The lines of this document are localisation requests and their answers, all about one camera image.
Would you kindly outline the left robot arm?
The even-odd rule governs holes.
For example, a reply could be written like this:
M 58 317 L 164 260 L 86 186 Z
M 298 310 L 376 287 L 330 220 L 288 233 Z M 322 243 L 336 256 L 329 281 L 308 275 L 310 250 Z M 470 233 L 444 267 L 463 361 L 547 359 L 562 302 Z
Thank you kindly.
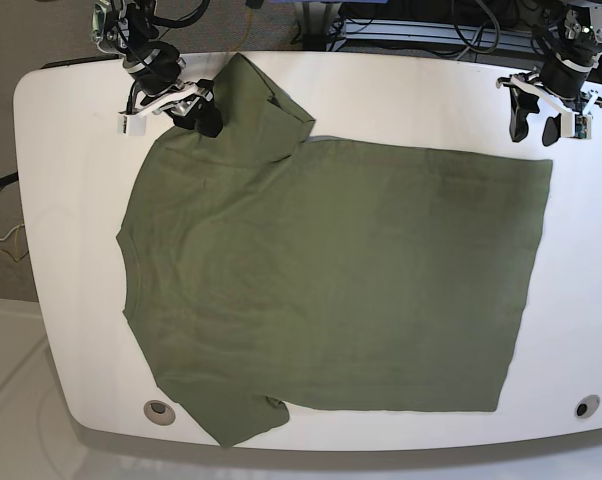
M 509 89 L 509 134 L 515 143 L 527 137 L 527 117 L 540 112 L 541 101 L 555 112 L 543 130 L 546 147 L 561 138 L 591 139 L 592 110 L 602 107 L 597 91 L 582 89 L 602 57 L 602 1 L 559 1 L 556 13 L 556 20 L 533 28 L 543 52 L 541 68 L 497 80 L 498 87 Z

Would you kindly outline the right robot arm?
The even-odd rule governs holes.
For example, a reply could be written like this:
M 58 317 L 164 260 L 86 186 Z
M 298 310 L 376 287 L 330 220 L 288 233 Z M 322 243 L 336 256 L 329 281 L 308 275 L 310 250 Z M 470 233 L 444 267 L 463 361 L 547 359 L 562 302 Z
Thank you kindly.
M 91 38 L 106 54 L 122 58 L 133 79 L 125 109 L 119 113 L 118 132 L 142 136 L 149 115 L 166 114 L 181 129 L 215 138 L 223 128 L 215 106 L 214 82 L 186 81 L 185 59 L 173 45 L 161 40 L 166 30 L 189 27 L 201 19 L 209 3 L 203 1 L 179 19 L 156 14 L 154 1 L 97 1 L 94 3 Z

